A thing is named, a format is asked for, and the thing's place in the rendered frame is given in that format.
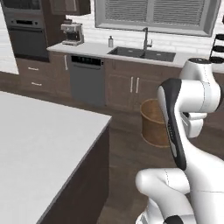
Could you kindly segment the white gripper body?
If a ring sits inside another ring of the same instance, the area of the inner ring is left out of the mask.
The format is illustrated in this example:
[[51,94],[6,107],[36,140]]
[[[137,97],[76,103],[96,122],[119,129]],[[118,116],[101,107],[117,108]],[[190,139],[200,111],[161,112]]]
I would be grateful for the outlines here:
[[187,137],[188,138],[197,137],[202,130],[203,124],[204,124],[203,119],[188,120],[187,121]]

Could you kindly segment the round wooden basket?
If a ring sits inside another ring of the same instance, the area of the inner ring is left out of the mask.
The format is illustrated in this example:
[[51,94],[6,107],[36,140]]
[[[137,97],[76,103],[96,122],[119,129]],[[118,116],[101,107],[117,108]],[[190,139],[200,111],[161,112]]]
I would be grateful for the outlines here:
[[142,103],[142,138],[150,145],[158,148],[167,148],[170,146],[166,132],[164,118],[157,99],[149,99]]

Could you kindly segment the brown sink cabinet run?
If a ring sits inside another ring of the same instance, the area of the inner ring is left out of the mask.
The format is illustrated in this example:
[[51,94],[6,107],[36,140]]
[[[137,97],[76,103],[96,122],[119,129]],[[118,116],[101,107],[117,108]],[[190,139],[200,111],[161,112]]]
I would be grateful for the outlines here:
[[140,111],[141,104],[157,98],[158,86],[178,78],[181,68],[105,59],[106,105],[121,111]]

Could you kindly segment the white top dining counter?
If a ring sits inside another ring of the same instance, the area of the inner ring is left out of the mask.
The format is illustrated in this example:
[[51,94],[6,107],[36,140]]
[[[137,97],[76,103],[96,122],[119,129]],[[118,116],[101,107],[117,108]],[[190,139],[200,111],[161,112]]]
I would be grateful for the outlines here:
[[0,224],[96,224],[108,115],[0,91]]

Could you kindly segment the brown drawer cabinet run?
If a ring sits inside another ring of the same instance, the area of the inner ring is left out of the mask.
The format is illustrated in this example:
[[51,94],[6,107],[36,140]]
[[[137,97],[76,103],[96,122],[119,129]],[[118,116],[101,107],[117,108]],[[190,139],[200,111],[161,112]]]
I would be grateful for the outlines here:
[[48,93],[58,97],[71,97],[67,56],[49,52],[49,61],[16,59],[21,88]]

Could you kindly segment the brown upper cabinet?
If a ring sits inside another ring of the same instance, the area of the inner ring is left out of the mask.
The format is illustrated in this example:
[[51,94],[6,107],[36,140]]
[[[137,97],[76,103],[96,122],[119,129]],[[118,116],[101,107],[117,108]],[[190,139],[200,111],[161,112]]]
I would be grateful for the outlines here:
[[83,16],[91,13],[90,0],[50,0],[55,15]]

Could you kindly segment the black tiered stand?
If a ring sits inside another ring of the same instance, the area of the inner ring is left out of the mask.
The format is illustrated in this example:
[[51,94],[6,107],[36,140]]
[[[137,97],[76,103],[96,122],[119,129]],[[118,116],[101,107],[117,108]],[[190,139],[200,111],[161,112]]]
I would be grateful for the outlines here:
[[[216,34],[215,38],[214,38],[214,42],[216,40],[224,41],[224,34],[221,34],[221,33]],[[210,52],[210,55],[209,55],[209,60],[214,64],[222,64],[222,63],[224,63],[224,58],[220,57],[220,56],[213,56],[213,52],[224,53],[224,46],[223,45],[216,45],[214,42],[213,42],[213,46],[211,48],[211,52]]]

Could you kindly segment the dark double sink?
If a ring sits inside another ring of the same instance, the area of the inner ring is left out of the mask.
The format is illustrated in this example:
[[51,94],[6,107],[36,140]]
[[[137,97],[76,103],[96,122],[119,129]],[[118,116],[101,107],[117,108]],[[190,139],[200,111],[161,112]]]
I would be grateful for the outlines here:
[[136,49],[136,48],[128,48],[128,47],[116,47],[115,49],[108,52],[111,55],[139,58],[139,59],[147,59],[147,60],[158,60],[158,61],[167,61],[173,62],[176,53],[175,52],[160,52],[153,50]]

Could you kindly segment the dark metal faucet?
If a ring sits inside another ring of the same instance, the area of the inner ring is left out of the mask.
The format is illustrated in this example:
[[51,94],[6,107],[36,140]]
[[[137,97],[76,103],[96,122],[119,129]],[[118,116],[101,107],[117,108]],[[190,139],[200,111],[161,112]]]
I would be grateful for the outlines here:
[[146,51],[148,47],[152,47],[152,40],[148,43],[148,27],[143,28],[144,32],[144,42],[143,42],[143,49]]

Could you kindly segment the grey dishwasher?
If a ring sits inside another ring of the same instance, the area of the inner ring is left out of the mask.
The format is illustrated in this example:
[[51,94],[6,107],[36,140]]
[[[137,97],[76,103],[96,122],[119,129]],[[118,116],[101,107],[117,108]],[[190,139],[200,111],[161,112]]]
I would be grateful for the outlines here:
[[77,102],[105,105],[105,75],[102,58],[71,54],[69,56],[71,95]]

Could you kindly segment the grey window with blinds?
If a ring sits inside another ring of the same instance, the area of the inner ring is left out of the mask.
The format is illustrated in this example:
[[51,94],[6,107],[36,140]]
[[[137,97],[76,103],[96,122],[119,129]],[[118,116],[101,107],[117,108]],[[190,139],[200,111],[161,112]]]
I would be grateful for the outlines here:
[[97,28],[211,37],[222,0],[94,0]]

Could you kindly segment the silver coffee machine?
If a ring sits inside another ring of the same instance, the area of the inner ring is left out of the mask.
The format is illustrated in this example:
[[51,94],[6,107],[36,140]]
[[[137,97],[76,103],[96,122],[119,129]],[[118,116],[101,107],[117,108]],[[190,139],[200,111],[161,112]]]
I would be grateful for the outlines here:
[[64,45],[78,46],[84,43],[82,24],[62,24],[60,28],[66,34],[66,39],[62,41]]

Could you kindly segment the black wall oven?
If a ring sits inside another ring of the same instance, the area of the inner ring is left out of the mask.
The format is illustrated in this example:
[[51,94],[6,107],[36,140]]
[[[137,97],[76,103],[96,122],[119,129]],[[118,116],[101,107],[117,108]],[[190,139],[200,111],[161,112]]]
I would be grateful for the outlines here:
[[0,0],[16,58],[48,62],[40,0]]

